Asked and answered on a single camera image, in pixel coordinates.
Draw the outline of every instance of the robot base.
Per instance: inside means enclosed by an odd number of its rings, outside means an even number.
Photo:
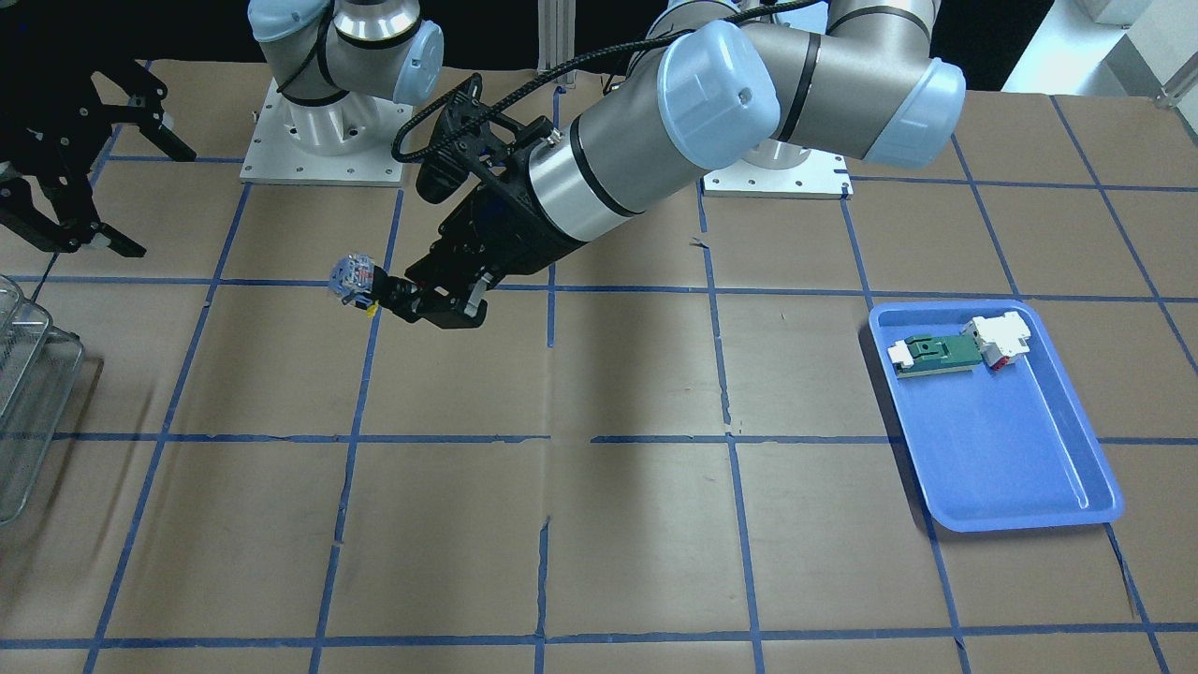
[[[762,196],[780,199],[840,199],[853,195],[845,171],[845,157],[812,150],[806,159],[788,169],[767,169],[740,159],[726,169],[703,176],[709,196]]]
[[[284,125],[283,96],[267,89],[258,116],[254,138],[241,166],[241,181],[256,184],[351,184],[361,187],[398,187],[404,164],[391,157],[391,140],[412,116],[410,105],[373,98],[379,107],[380,123],[364,142],[364,150],[340,156],[320,156],[303,150],[289,138]]]

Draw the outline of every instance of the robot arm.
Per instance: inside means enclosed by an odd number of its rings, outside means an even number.
[[[443,104],[417,192],[440,202],[467,174],[478,186],[441,223],[429,253],[391,277],[364,255],[333,269],[345,303],[416,322],[477,327],[483,293],[534,273],[653,204],[725,168],[767,138],[867,160],[924,165],[964,99],[961,71],[928,60],[934,0],[833,0],[829,35],[749,23],[813,2],[737,13],[719,0],[672,2],[639,43],[628,79],[558,132],[479,101],[478,75]],[[490,122],[514,140],[492,133]]]

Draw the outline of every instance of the blue plastic tray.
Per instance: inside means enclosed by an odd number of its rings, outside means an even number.
[[[957,334],[975,315],[1015,310],[1031,352],[999,372],[898,379],[887,348]],[[873,344],[932,517],[954,532],[1112,522],[1124,502],[1111,466],[1035,310],[1014,299],[878,304]]]

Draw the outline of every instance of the metal post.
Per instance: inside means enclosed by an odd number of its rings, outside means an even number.
[[[1156,95],[1156,107],[1161,109],[1176,108],[1181,98],[1198,83],[1198,51],[1178,72],[1161,85],[1161,92]]]
[[[574,0],[538,0],[537,20],[540,29],[540,56],[537,69],[546,71],[573,59]],[[558,77],[557,83],[574,86],[574,73]]]

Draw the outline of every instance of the green electronic component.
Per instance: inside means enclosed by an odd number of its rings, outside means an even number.
[[[963,372],[981,363],[973,336],[915,334],[887,350],[900,378]]]

